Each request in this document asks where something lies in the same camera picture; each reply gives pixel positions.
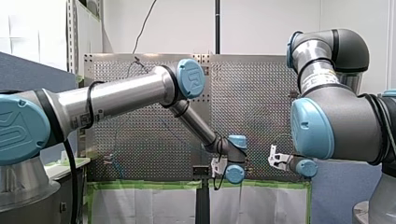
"green tape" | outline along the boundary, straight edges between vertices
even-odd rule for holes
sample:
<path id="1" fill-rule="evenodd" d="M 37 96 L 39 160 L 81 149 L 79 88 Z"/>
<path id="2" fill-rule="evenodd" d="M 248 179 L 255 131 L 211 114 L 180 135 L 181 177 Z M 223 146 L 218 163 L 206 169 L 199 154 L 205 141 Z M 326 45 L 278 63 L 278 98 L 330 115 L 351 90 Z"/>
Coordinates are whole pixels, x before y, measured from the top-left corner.
<path id="1" fill-rule="evenodd" d="M 198 189 L 200 181 L 152 182 L 143 180 L 116 180 L 111 182 L 90 182 L 88 188 L 99 189 Z"/>
<path id="2" fill-rule="evenodd" d="M 244 180 L 242 182 L 242 186 L 246 187 L 264 187 L 264 188 L 273 188 L 273 189 L 308 189 L 310 187 L 310 182 L 302 182 L 302 183 L 289 183 L 289 182 L 277 182 L 277 181 L 266 181 L 266 180 Z M 210 188 L 213 188 L 213 182 L 209 183 Z M 222 188 L 239 188 L 239 185 L 234 185 L 228 182 L 227 180 L 223 180 L 221 184 Z"/>

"light blue joint cap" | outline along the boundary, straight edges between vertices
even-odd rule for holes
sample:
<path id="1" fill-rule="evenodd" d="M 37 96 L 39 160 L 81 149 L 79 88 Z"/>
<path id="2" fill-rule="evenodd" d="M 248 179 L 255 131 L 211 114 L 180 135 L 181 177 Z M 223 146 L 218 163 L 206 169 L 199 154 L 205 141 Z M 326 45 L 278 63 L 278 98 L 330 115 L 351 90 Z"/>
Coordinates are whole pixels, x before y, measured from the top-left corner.
<path id="1" fill-rule="evenodd" d="M 332 126 L 320 108 L 309 98 L 295 100 L 291 106 L 291 135 L 303 156 L 327 160 L 334 153 Z"/>
<path id="2" fill-rule="evenodd" d="M 0 94 L 0 166 L 35 156 L 50 138 L 50 122 L 34 103 Z"/>
<path id="3" fill-rule="evenodd" d="M 229 165 L 225 177 L 232 184 L 240 184 L 245 179 L 245 170 L 239 165 Z"/>
<path id="4" fill-rule="evenodd" d="M 201 95 L 205 87 L 205 74 L 201 65 L 193 59 L 183 59 L 177 65 L 177 84 L 188 99 Z"/>
<path id="5" fill-rule="evenodd" d="M 228 140 L 233 143 L 234 146 L 239 147 L 242 150 L 248 148 L 247 137 L 244 135 L 229 135 Z"/>
<path id="6" fill-rule="evenodd" d="M 317 163 L 309 159 L 301 160 L 296 165 L 296 171 L 306 177 L 314 177 L 318 172 Z"/>
<path id="7" fill-rule="evenodd" d="M 396 97 L 396 90 L 384 91 L 382 96 L 384 96 L 384 97 Z"/>

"metal frame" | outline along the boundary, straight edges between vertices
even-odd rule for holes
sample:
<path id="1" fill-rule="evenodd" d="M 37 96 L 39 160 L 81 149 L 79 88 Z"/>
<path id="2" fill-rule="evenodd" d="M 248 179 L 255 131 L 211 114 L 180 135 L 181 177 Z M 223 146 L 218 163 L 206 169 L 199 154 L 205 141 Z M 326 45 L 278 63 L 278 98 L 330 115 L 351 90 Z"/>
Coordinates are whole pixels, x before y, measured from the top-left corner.
<path id="1" fill-rule="evenodd" d="M 76 0 L 66 2 L 67 71 L 78 74 L 78 18 Z"/>

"silver arm segment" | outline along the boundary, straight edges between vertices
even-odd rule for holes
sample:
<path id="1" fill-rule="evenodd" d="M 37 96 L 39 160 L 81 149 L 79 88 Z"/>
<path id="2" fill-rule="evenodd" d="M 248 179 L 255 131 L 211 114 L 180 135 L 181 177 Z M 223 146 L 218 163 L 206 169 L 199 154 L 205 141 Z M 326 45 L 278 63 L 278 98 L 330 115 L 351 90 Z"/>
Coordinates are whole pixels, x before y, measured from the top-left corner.
<path id="1" fill-rule="evenodd" d="M 87 126 L 91 120 L 88 87 L 53 93 L 39 90 L 41 98 L 47 97 L 62 129 L 63 140 L 76 129 Z M 113 118 L 147 105 L 160 103 L 169 105 L 175 97 L 175 85 L 171 74 L 163 66 L 154 67 L 147 75 L 95 85 L 91 92 L 94 122 Z M 37 91 L 18 94 L 21 98 L 44 107 Z M 61 141 L 53 136 L 46 147 Z"/>

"blue panel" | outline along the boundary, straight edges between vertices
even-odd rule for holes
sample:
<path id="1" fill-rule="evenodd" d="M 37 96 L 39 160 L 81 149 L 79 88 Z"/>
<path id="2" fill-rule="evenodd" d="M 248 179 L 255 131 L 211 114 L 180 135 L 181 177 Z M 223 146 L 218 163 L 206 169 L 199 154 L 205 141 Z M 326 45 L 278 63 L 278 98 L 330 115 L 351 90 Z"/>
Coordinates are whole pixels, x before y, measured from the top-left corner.
<path id="1" fill-rule="evenodd" d="M 0 166 L 37 155 L 50 138 L 44 111 L 15 95 L 0 94 Z"/>
<path id="2" fill-rule="evenodd" d="M 296 165 L 296 171 L 306 177 L 314 177 L 318 172 L 318 166 L 309 159 L 301 160 Z"/>
<path id="3" fill-rule="evenodd" d="M 239 147 L 240 149 L 247 149 L 248 142 L 247 138 L 244 135 L 229 135 L 228 140 L 233 143 L 234 146 Z"/>
<path id="4" fill-rule="evenodd" d="M 177 65 L 177 83 L 181 93 L 188 99 L 195 98 L 204 91 L 205 74 L 193 59 L 181 60 Z"/>
<path id="5" fill-rule="evenodd" d="M 306 157 L 329 159 L 334 135 L 326 114 L 313 100 L 301 98 L 291 106 L 291 134 L 296 150 Z"/>
<path id="6" fill-rule="evenodd" d="M 396 90 L 388 90 L 388 91 L 384 91 L 384 93 L 382 94 L 382 96 L 385 97 L 396 97 Z"/>
<path id="7" fill-rule="evenodd" d="M 76 77 L 65 71 L 40 63 L 33 63 L 0 52 L 0 90 L 30 91 L 40 88 L 53 92 L 70 91 L 77 87 Z M 69 142 L 77 150 L 76 132 L 69 134 Z M 62 144 L 41 150 L 44 164 L 61 158 Z"/>
<path id="8" fill-rule="evenodd" d="M 225 177 L 232 184 L 240 184 L 245 178 L 245 170 L 239 165 L 229 165 L 225 171 Z"/>

